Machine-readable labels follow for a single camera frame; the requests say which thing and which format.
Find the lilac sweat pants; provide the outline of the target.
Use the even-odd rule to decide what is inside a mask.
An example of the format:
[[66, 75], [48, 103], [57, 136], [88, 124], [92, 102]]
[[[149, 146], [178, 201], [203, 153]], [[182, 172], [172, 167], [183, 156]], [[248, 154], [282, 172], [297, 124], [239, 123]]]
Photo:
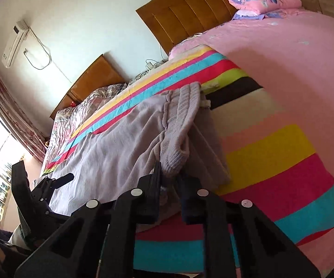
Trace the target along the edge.
[[152, 173], [156, 162], [162, 167], [159, 220], [179, 212], [173, 184], [180, 171], [210, 191], [229, 182], [210, 103], [199, 83], [153, 95], [106, 131], [85, 136], [51, 174], [74, 178], [54, 191], [49, 206], [70, 215], [91, 199], [111, 202]]

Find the floral pink comforter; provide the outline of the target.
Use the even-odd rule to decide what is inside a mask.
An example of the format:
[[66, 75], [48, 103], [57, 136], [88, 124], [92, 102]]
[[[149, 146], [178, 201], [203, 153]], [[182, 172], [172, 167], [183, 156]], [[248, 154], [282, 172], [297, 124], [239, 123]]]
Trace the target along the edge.
[[122, 90], [125, 90], [127, 86], [127, 83], [116, 83], [114, 85], [98, 88], [76, 107], [67, 107], [57, 112], [48, 149], [42, 163], [40, 177], [46, 175], [44, 171], [47, 165], [63, 152], [72, 133], [98, 109], [114, 98], [114, 96], [122, 92]]

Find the rainbow striped blanket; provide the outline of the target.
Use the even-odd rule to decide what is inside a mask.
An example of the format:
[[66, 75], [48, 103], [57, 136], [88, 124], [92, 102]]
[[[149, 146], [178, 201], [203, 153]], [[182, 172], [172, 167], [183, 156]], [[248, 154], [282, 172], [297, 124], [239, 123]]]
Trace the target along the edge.
[[199, 82], [212, 103], [231, 180], [218, 193], [255, 203], [326, 277], [334, 269], [334, 69], [241, 50], [181, 53], [133, 83], [83, 125], [51, 143], [51, 174], [89, 134], [108, 130], [144, 99]]

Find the pink floral curtain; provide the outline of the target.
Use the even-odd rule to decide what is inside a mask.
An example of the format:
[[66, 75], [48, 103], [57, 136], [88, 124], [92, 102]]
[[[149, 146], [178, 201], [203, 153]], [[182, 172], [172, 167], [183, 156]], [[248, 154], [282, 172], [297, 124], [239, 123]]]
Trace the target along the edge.
[[15, 139], [42, 164], [46, 155], [45, 137], [13, 99], [1, 78], [0, 118]]

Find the low wooden headboard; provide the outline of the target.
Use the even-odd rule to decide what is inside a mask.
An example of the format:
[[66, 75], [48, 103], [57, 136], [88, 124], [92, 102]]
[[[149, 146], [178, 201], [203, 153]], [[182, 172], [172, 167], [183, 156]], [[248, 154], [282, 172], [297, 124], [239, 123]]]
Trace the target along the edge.
[[71, 105], [77, 106], [94, 90], [122, 82], [125, 82], [125, 79], [101, 55], [74, 82], [53, 110], [50, 118], [54, 120], [58, 111]]

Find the white power strip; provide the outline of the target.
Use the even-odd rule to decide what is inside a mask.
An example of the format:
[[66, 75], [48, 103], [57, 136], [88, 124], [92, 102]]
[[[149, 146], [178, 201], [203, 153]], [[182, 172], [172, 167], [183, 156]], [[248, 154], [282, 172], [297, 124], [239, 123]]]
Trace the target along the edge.
[[153, 60], [153, 59], [147, 59], [146, 60], [146, 69], [147, 69], [147, 71], [150, 71], [150, 70], [153, 70], [153, 69], [161, 66], [164, 63], [166, 63], [165, 60], [156, 61], [156, 60]]

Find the nightstand with floral cover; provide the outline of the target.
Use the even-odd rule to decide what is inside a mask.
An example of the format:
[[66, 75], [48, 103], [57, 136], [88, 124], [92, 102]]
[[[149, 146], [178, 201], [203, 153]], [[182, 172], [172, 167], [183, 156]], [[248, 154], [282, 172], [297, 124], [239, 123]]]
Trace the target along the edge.
[[150, 73], [153, 70], [147, 71], [146, 66], [145, 66], [145, 70], [143, 72], [139, 73], [138, 75], [136, 75], [133, 79], [131, 79], [128, 82], [128, 85], [132, 85], [133, 83], [135, 83], [136, 81], [140, 80], [142, 77], [146, 76], [148, 73]]

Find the pink bed sheet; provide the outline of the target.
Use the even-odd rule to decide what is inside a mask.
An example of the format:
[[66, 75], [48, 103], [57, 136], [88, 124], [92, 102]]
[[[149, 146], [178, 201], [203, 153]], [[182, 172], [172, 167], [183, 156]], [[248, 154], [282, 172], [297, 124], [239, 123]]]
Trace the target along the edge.
[[[174, 58], [202, 44], [236, 60], [241, 59], [241, 50], [248, 50], [267, 59], [300, 62], [312, 69], [321, 68], [326, 58], [334, 69], [334, 18], [295, 11], [282, 18], [229, 21], [182, 41], [169, 56]], [[334, 277], [334, 269], [326, 277]]]

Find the tall wooden headboard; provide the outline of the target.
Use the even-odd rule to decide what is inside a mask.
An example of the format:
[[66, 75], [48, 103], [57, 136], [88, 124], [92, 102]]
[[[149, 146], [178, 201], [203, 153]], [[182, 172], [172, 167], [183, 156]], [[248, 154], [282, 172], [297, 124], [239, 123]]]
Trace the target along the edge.
[[136, 10], [166, 53], [187, 38], [230, 21], [235, 12], [228, 0], [150, 0]]

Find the white wall air conditioner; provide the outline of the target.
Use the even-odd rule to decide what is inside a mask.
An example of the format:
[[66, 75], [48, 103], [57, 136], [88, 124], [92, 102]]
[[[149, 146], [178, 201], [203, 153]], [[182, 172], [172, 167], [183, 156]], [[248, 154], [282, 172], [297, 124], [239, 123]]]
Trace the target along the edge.
[[22, 42], [25, 40], [29, 27], [24, 20], [15, 23], [12, 33], [6, 43], [6, 47], [2, 55], [2, 64], [5, 68], [11, 67], [18, 53]]

